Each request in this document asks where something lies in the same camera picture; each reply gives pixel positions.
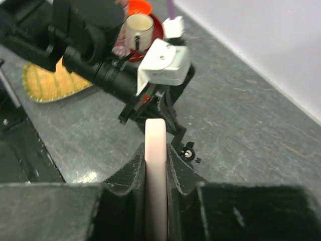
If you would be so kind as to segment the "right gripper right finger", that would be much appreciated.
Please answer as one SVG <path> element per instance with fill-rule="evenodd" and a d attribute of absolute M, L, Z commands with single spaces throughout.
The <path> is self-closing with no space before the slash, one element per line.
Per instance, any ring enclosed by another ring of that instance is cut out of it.
<path fill-rule="evenodd" d="M 209 182 L 167 146 L 169 240 L 320 240 L 304 186 Z"/>

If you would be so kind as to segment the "pink case smartphone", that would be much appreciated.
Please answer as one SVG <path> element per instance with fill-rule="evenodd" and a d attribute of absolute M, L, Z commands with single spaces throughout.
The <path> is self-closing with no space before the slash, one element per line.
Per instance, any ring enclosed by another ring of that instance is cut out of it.
<path fill-rule="evenodd" d="M 168 239 L 167 135 L 161 118 L 145 123 L 145 239 Z"/>

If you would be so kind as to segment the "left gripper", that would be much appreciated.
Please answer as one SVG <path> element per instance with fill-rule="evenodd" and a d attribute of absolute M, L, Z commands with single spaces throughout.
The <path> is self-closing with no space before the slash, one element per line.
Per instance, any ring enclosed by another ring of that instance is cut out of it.
<path fill-rule="evenodd" d="M 168 132 L 175 133 L 178 121 L 173 105 L 182 95 L 194 74 L 195 68 L 192 65 L 181 85 L 148 84 L 142 94 L 131 97 L 126 103 L 118 116 L 119 122 L 125 124 L 128 120 L 132 120 L 143 124 L 147 118 L 163 118 Z"/>

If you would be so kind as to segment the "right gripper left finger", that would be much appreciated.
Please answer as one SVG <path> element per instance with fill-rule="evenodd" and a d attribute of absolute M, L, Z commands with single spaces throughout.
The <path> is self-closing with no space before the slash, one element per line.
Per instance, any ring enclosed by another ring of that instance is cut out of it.
<path fill-rule="evenodd" d="M 4 183 L 1 240 L 143 240 L 144 144 L 101 183 Z"/>

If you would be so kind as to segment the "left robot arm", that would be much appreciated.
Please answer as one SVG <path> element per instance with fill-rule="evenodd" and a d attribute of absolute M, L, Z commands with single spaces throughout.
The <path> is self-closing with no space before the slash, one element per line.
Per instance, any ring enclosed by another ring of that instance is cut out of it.
<path fill-rule="evenodd" d="M 183 130 L 173 105 L 194 76 L 184 42 L 155 39 L 138 66 L 113 47 L 125 12 L 118 1 L 4 1 L 1 44 L 18 56 L 56 71 L 59 61 L 70 73 L 121 100 L 124 124 L 144 125 L 162 118 L 169 133 Z"/>

